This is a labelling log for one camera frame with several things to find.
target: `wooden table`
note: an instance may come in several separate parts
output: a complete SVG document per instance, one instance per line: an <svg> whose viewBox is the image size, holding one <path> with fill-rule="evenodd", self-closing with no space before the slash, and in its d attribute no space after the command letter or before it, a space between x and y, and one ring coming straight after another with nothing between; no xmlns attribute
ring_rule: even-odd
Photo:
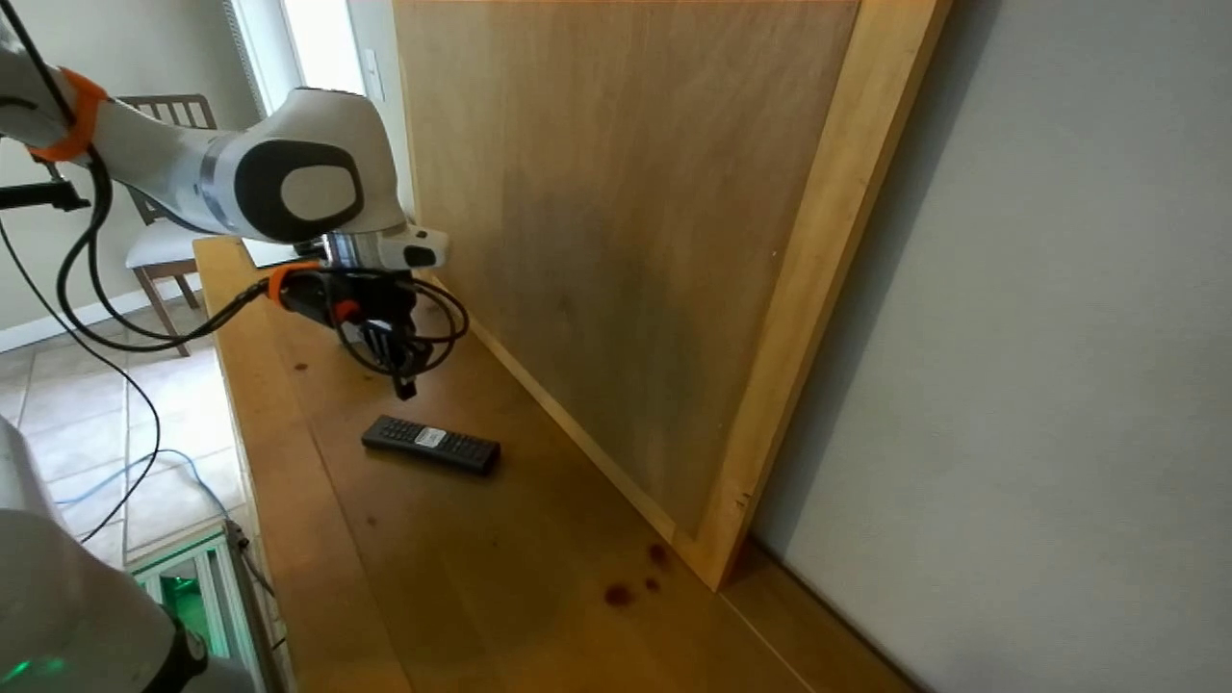
<svg viewBox="0 0 1232 693"><path fill-rule="evenodd" d="M238 242L198 257L213 308L253 281ZM808 689L479 338L397 402L262 301L221 330L221 363L301 689ZM373 415L502 438L502 466L373 456Z"/></svg>

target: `white wall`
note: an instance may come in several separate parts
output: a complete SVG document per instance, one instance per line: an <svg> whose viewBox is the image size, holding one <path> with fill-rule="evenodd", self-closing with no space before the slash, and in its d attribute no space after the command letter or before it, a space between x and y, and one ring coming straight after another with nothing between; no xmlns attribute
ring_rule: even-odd
<svg viewBox="0 0 1232 693"><path fill-rule="evenodd" d="M1232 4L962 4L763 539L931 689L1232 682Z"/></svg>
<svg viewBox="0 0 1232 693"><path fill-rule="evenodd" d="M134 93L206 93L221 129L246 129L253 118L253 98L235 54L229 7L221 0L21 0L17 4L49 66L72 66L102 81L113 98ZM0 147L0 185L43 180L25 147ZM83 236L88 212L0 212L21 254L43 290L53 290L53 271L66 247ZM116 212L104 226L104 281L113 292L130 292L134 281L124 271L124 249L140 230L140 216L124 188L116 188ZM21 285L21 274L0 257L0 330L43 316L34 295Z"/></svg>

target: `wood grain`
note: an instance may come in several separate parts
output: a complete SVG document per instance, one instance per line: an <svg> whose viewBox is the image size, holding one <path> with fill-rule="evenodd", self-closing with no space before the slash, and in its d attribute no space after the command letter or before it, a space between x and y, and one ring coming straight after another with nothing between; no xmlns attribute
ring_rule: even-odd
<svg viewBox="0 0 1232 693"><path fill-rule="evenodd" d="M725 600L813 689L909 693L923 689L876 656L828 603L795 583L763 546L746 546Z"/></svg>
<svg viewBox="0 0 1232 693"><path fill-rule="evenodd" d="M859 7L710 512L702 533L678 542L710 585L725 583L760 512L942 17L949 0L862 0Z"/></svg>
<svg viewBox="0 0 1232 693"><path fill-rule="evenodd" d="M206 301L221 311L258 274L238 242L198 242ZM215 338L252 458L276 609L301 689L409 689L382 603L351 542L328 466L312 448L306 402L287 379L276 311L252 303Z"/></svg>
<svg viewBox="0 0 1232 693"><path fill-rule="evenodd" d="M851 17L401 4L446 281L681 533L720 471Z"/></svg>
<svg viewBox="0 0 1232 693"><path fill-rule="evenodd" d="M207 301L253 279L202 242ZM301 689L808 689L468 338L415 402L330 330L221 335ZM365 452L373 415L502 438L492 479Z"/></svg>

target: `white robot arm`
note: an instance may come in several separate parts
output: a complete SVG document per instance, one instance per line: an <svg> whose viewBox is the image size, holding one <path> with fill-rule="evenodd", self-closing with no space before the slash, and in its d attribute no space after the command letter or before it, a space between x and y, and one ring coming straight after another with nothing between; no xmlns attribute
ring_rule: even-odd
<svg viewBox="0 0 1232 693"><path fill-rule="evenodd" d="M337 326L358 363L394 379L397 396L411 396L415 372L468 335L468 308L409 274L441 267L446 240L401 212L388 139L365 98L301 90L252 132L181 132L124 108L72 71L43 71L0 36L0 136L43 161L104 170L198 230L324 240L328 263L276 279L275 292ZM444 308L446 330L415 335L415 295Z"/></svg>
<svg viewBox="0 0 1232 693"><path fill-rule="evenodd" d="M409 274L444 263L444 236L397 208L388 144L362 98L301 90L252 132L176 132L68 71L48 75L0 28L0 139L21 139L43 161L113 170L202 230L328 240L328 263L271 285L287 308L353 330L365 367L388 372L401 396L468 330L461 303ZM30 188L0 188L0 208L30 206ZM446 308L446 335L415 335L423 292ZM53 528L4 421L0 546L0 689L252 689L235 665L206 665L175 619Z"/></svg>
<svg viewBox="0 0 1232 693"><path fill-rule="evenodd" d="M57 71L53 90L26 49L0 40L0 136L49 161L85 147L113 177L202 230L306 242L351 236L353 267L444 263L444 236L397 206L397 174L379 108L353 93L298 90L252 132L181 132L107 99L88 76Z"/></svg>

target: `wire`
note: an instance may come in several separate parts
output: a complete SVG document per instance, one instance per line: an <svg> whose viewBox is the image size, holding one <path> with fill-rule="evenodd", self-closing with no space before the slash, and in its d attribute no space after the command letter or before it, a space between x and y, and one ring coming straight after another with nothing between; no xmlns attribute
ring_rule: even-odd
<svg viewBox="0 0 1232 693"><path fill-rule="evenodd" d="M11 257L11 267L21 271L21 279L26 281L26 290L34 292L34 301L48 308L48 316L49 316L88 358L97 358L102 367L107 367L113 372L121 372L121 379L127 381L127 388L143 396L143 406L149 410L149 421L154 421L154 448L149 448L149 456L147 456L143 473L124 490L124 498L107 508L107 515L97 521L97 528L83 534L83 542L88 542L93 534L102 534L102 533L113 524L113 515L121 515L121 508L130 499L130 492L140 492L140 485L149 479L154 458L160 458L160 452L162 452L162 413L160 413L154 396L149 396L124 367L116 367L113 358L104 358L102 351L93 351L93 348L49 308L49 301L48 301L43 290L34 285L26 263L25 263L21 249L11 247L4 224L0 224L0 242L4 242L4 249L7 249L7 257Z"/></svg>
<svg viewBox="0 0 1232 693"><path fill-rule="evenodd" d="M21 11L0 0L4 7L4 18L11 25L11 31L21 36L25 49L30 54L34 71L38 71L38 81L48 84L48 93L53 98L61 118L72 129L72 108L66 99L66 93L57 90L57 81L49 76L30 31L25 28ZM130 324L107 295L104 290L104 279L102 279L102 226L104 221L113 216L113 174L107 174L107 161L102 157L97 147L85 147L88 161L88 177L93 177L93 193L97 193L97 206L93 206L93 216L88 216L88 226L83 230L83 240L68 247L61 271L57 271L57 308L61 316L93 342L107 348L107 351L130 351L130 356L149 356L149 351L175 351L175 348L184 348L192 338L206 338L213 330L221 330L243 303L252 303L253 295L262 295L267 281L252 285L246 292L238 292L225 311L215 311L213 319L206 319L202 326L192 326L190 335L165 335L165 330L149 330L143 324ZM127 330L143 335L143 338L154 338L154 342L116 342L116 338L104 338L97 330L88 330L88 324L77 319L72 311L72 301L68 301L68 279L77 271L77 263L88 263L88 285L97 292L97 301L104 303L104 311L124 324Z"/></svg>
<svg viewBox="0 0 1232 693"><path fill-rule="evenodd" d="M102 479L97 485L88 485L85 492L61 498L61 499L53 499L53 503L57 503L57 508L77 508L77 503L93 499L93 498L104 492L116 479L124 479L127 471L134 471L134 466L143 466L143 461L147 461L147 458L134 458L134 461L121 466L116 473ZM181 471L190 471L190 480L221 508L221 515L230 521L230 508L229 508L225 498L202 479L202 466L198 466L192 456L184 456L184 452L176 452L176 448L162 448L160 461L165 461L165 466L176 461Z"/></svg>
<svg viewBox="0 0 1232 693"><path fill-rule="evenodd" d="M453 342L471 330L471 311L468 303L441 290L441 285L426 285L419 279L411 279L411 292L415 295L426 295L444 319L446 319L446 330L444 335L411 335L411 351L415 351L415 363L409 363L406 371L385 356L371 358L365 351L373 351L373 342L365 342L365 351L358 348L353 335L348 335L348 324L337 324L337 335L338 342L348 348L348 356L353 363L362 363L365 371L373 372L394 372L394 379L415 379L415 372L426 372L435 367L444 367L451 356L453 356Z"/></svg>

